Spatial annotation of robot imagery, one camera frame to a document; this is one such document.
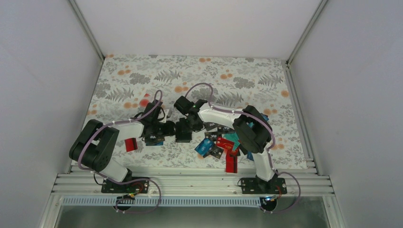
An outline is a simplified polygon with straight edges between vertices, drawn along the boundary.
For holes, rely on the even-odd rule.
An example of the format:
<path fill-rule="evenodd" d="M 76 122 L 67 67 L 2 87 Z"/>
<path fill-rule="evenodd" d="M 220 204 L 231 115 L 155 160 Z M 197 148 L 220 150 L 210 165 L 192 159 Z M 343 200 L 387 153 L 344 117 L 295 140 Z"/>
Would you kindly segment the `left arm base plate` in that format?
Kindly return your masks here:
<path fill-rule="evenodd" d="M 140 181 L 131 182 L 129 184 L 116 184 L 110 180 L 104 180 L 101 188 L 102 193 L 121 193 L 121 194 L 129 194 L 129 193 L 148 193 L 149 187 L 149 178 L 140 178 Z"/>

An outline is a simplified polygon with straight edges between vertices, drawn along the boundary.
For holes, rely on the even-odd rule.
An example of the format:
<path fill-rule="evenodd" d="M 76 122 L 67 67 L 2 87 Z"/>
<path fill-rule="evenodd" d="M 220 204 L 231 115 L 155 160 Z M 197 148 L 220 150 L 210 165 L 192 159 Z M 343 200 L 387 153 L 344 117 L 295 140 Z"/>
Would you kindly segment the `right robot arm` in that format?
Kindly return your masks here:
<path fill-rule="evenodd" d="M 230 109 L 212 105 L 206 100 L 191 102 L 184 96 L 179 97 L 174 107 L 183 115 L 177 132 L 195 132 L 203 128 L 205 122 L 229 127 L 237 134 L 241 146 L 251 152 L 258 179 L 258 189 L 270 193 L 276 186 L 275 169 L 269 160 L 268 150 L 274 142 L 272 129 L 257 109 L 248 105 L 244 109 Z"/>

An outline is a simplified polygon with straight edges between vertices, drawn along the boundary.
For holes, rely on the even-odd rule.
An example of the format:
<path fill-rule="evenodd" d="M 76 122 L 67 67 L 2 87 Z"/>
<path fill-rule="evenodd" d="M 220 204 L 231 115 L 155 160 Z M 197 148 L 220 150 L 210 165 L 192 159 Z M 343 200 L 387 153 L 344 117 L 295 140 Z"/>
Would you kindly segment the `black card holder wallet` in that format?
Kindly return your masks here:
<path fill-rule="evenodd" d="M 185 118 L 180 118 L 175 123 L 175 142 L 189 143 L 192 140 L 192 133 L 187 125 Z"/>

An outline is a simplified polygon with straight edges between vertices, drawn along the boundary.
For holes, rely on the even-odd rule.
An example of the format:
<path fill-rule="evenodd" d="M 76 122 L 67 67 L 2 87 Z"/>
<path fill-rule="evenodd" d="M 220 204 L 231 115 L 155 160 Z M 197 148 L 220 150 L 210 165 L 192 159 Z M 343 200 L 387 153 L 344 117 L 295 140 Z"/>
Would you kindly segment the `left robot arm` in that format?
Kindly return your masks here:
<path fill-rule="evenodd" d="M 128 120 L 104 124 L 91 119 L 71 146 L 69 157 L 81 169 L 94 171 L 113 182 L 118 191 L 127 192 L 132 187 L 132 172 L 113 159 L 116 143 L 128 140 L 129 147 L 135 148 L 136 139 L 155 145 L 167 136 L 174 136 L 175 124 L 166 117 L 161 104 L 155 100 L 144 112 Z"/>

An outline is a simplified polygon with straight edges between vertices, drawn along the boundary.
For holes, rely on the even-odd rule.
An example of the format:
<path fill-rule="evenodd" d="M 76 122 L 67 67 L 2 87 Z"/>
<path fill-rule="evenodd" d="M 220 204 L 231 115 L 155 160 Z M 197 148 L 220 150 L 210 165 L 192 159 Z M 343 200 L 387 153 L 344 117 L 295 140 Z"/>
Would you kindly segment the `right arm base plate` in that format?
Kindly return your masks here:
<path fill-rule="evenodd" d="M 255 178 L 240 178 L 237 185 L 243 194 L 287 194 L 284 178 L 274 177 L 269 181 Z"/>

